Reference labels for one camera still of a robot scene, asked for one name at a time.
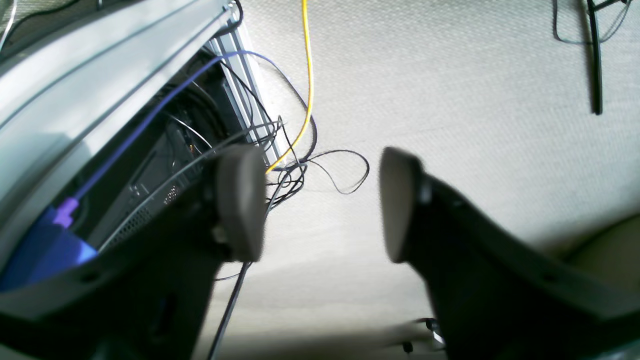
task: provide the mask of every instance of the yellow cable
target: yellow cable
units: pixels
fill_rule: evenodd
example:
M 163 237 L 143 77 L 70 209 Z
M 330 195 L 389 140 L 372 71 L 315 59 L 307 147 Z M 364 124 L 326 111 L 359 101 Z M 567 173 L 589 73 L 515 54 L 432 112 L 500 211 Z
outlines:
M 309 121 L 311 119 L 311 108 L 314 105 L 314 67 L 311 62 L 311 41 L 309 39 L 309 19 L 307 17 L 307 0 L 302 0 L 302 26 L 305 30 L 305 50 L 307 52 L 307 74 L 309 76 L 309 98 L 307 101 L 307 116 L 305 117 L 305 123 L 302 125 L 302 129 L 300 129 L 300 133 L 298 134 L 298 137 L 296 137 L 296 139 L 293 141 L 293 143 L 287 149 L 287 151 L 285 151 L 285 153 L 282 154 L 282 156 L 279 157 L 276 160 L 276 162 L 274 162 L 273 164 L 271 164 L 271 166 L 267 168 L 267 171 L 265 174 L 270 173 L 276 166 L 278 166 L 279 163 L 282 162 L 282 160 L 284 160 L 284 158 L 287 157 L 287 155 L 291 153 L 291 151 L 293 150 L 293 147 L 298 144 L 302 136 L 305 134 L 305 131 L 307 130 L 307 126 L 309 125 Z

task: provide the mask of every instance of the floor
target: floor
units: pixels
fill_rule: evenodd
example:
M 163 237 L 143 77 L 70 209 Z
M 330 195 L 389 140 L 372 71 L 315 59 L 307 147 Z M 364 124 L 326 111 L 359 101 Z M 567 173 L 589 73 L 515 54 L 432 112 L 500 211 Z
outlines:
M 243 5 L 255 50 L 305 94 L 300 2 Z M 344 196 L 312 167 L 305 189 L 270 214 L 264 255 L 249 271 L 222 359 L 347 359 L 365 351 L 400 358 L 401 340 L 426 336 L 412 323 L 431 314 L 424 285 L 406 265 L 390 263 L 383 247 L 377 171 L 385 146 L 418 154 L 428 171 L 552 256 L 638 212 L 640 6 L 632 4 L 602 46 L 602 116 L 591 113 L 590 48 L 554 37 L 555 28 L 565 40 L 584 38 L 580 1 L 309 6 L 317 150 L 361 152 L 372 173 Z M 601 35 L 622 8 L 599 13 Z M 295 133 L 303 109 L 268 64 L 262 69 L 269 110 Z M 321 163 L 345 187 L 363 170 L 348 154 Z M 216 284 L 204 334 L 215 331 L 233 285 Z

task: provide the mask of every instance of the cable connector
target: cable connector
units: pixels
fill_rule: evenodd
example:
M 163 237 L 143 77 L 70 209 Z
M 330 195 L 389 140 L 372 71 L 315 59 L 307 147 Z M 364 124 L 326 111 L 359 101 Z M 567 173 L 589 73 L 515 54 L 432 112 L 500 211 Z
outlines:
M 78 205 L 80 205 L 78 200 L 73 197 L 67 197 L 56 209 L 56 217 L 53 219 L 53 223 L 68 229 L 74 223 L 74 218 L 71 214 L 77 209 Z

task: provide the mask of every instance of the purple cable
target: purple cable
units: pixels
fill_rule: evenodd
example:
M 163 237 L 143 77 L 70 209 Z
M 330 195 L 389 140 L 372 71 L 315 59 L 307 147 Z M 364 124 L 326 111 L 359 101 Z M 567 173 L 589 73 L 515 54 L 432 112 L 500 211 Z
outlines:
M 212 67 L 213 65 L 215 65 L 219 61 L 227 59 L 227 58 L 230 58 L 231 56 L 236 56 L 236 55 L 254 55 L 254 56 L 258 56 L 259 58 L 265 59 L 270 64 L 272 64 L 273 66 L 278 68 L 278 65 L 276 65 L 273 61 L 271 61 L 266 56 L 258 54 L 258 53 L 255 53 L 253 51 L 247 51 L 247 50 L 233 51 L 231 53 L 227 53 L 227 54 L 224 54 L 224 55 L 221 55 L 221 56 L 217 56 L 217 57 L 213 58 L 212 60 L 210 60 L 209 62 L 207 62 L 204 66 L 202 66 L 200 69 L 198 69 L 198 71 L 196 71 L 193 75 L 191 75 L 189 78 L 187 78 L 187 80 L 185 80 L 178 87 L 174 88 L 169 94 L 167 94 L 167 96 L 165 96 L 164 99 L 162 99 L 162 101 L 160 101 L 160 103 L 158 103 L 158 105 L 156 105 L 156 107 L 144 118 L 144 120 L 142 120 L 140 125 L 138 125 L 136 127 L 136 129 L 133 131 L 133 133 L 131 133 L 131 135 L 129 135 L 129 137 L 126 140 L 124 140 L 122 142 L 122 144 L 120 144 L 120 146 L 116 149 L 116 151 L 114 151 L 113 154 L 111 154 L 111 156 L 102 164 L 102 166 L 100 166 L 100 168 L 98 168 L 98 170 L 96 170 L 91 175 L 89 180 L 87 180 L 87 182 L 85 182 L 80 187 L 80 189 L 78 189 L 75 192 L 75 194 L 73 194 L 73 196 L 71 196 L 70 198 L 65 199 L 65 201 L 63 201 L 62 204 L 60 204 L 60 206 L 58 206 L 58 208 L 57 208 L 58 214 L 57 214 L 56 218 L 64 219 L 64 220 L 61 221 L 61 225 L 64 226 L 64 227 L 68 227 L 68 226 L 71 225 L 71 223 L 73 222 L 73 218 L 71 217 L 71 213 L 77 208 L 77 203 L 80 201 L 80 199 L 82 199 L 82 197 L 85 196 L 86 193 L 88 193 L 89 190 L 91 190 L 91 188 L 93 188 L 93 186 L 98 182 L 98 180 L 100 180 L 100 178 L 102 176 L 104 176 L 104 174 L 107 172 L 107 170 L 109 170 L 109 168 L 111 168 L 111 166 L 113 166 L 113 164 L 127 150 L 127 148 L 129 146 L 131 146 L 131 144 L 140 136 L 140 134 L 142 134 L 142 132 L 145 130 L 145 128 L 147 128 L 147 126 L 156 117 L 156 115 L 158 115 L 158 113 L 160 111 L 162 111 L 162 109 L 176 95 L 178 95 L 179 92 L 183 91 L 187 86 L 189 86 L 189 84 L 192 81 L 197 79 L 198 76 L 202 75 L 203 72 L 205 72 L 207 69 L 209 69 L 210 67 Z

